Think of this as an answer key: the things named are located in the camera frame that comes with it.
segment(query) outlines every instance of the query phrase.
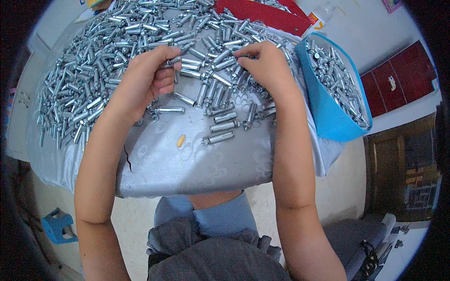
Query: tiled floor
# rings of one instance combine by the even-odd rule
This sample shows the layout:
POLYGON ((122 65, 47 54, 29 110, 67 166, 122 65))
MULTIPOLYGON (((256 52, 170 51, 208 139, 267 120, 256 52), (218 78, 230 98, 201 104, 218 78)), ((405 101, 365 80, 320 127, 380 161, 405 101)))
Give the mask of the tiled floor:
MULTIPOLYGON (((29 180, 34 187, 36 210, 40 217, 56 207, 74 217, 73 194, 63 188, 43 184, 32 172, 29 180)), ((360 217, 364 211, 365 189, 364 143, 362 138, 358 138, 347 144, 327 176, 316 178, 316 204, 322 224, 360 217)), ((272 237, 271 244, 280 246, 272 183, 250 187, 246 192, 260 236, 269 235, 272 237)), ((153 227, 153 214, 158 201, 159 197, 116 198, 114 202, 112 223, 132 280, 147 278, 147 234, 153 227)), ((78 243, 53 245, 48 240, 43 242, 51 257, 81 272, 78 243)))

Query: white cabinet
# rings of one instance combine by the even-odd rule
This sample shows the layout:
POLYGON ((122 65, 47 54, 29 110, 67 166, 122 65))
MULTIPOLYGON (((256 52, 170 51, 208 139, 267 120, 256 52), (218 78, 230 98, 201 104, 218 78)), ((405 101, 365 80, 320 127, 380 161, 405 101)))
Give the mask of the white cabinet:
POLYGON ((46 54, 33 52, 29 57, 17 85, 8 123, 6 154, 12 158, 29 162, 26 147, 26 127, 29 110, 36 99, 35 89, 46 54))

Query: blue container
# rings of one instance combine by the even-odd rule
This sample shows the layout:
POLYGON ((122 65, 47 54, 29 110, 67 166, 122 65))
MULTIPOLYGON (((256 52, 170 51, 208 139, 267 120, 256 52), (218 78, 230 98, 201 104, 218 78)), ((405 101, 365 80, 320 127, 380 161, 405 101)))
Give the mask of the blue container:
POLYGON ((367 104, 367 99, 360 76, 358 75, 358 71, 347 53, 344 52, 341 47, 321 34, 315 32, 311 33, 295 47, 300 59, 301 70, 303 71, 303 75, 305 77, 310 110, 314 118, 317 135, 320 138, 327 138, 337 142, 349 142, 369 131, 359 127, 358 124, 356 124, 350 116, 348 116, 342 108, 336 104, 332 96, 330 96, 327 92, 326 88, 315 76, 306 51, 306 40, 310 37, 315 40, 316 45, 323 47, 332 46, 339 52, 339 56, 344 62, 346 68, 349 70, 355 85, 359 85, 359 90, 362 95, 367 114, 366 120, 369 123, 369 128, 371 128, 372 115, 370 114, 369 105, 367 104))

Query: bottle label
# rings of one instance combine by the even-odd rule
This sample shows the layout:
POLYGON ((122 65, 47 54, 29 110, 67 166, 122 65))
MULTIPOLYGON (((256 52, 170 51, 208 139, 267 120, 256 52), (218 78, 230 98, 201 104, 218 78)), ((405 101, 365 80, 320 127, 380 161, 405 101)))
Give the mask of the bottle label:
POLYGON ((317 30, 324 27, 325 23, 312 12, 309 14, 308 19, 311 21, 312 28, 317 30))

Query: hand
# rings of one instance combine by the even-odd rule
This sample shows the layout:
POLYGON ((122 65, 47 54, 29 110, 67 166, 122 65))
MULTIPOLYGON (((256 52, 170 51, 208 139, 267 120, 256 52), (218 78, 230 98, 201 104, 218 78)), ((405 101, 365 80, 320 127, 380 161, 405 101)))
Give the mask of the hand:
POLYGON ((269 41, 248 45, 233 55, 238 57, 238 63, 271 94, 277 92, 274 90, 279 89, 281 85, 293 83, 296 86, 283 52, 269 41), (246 54, 258 55, 258 59, 242 57, 246 54))
POLYGON ((174 68, 157 69, 165 60, 179 54, 179 48, 159 46, 134 57, 106 108, 113 108, 114 114, 117 111, 125 114, 132 123, 139 121, 158 95, 173 92, 175 70, 181 69, 181 63, 177 62, 174 68))

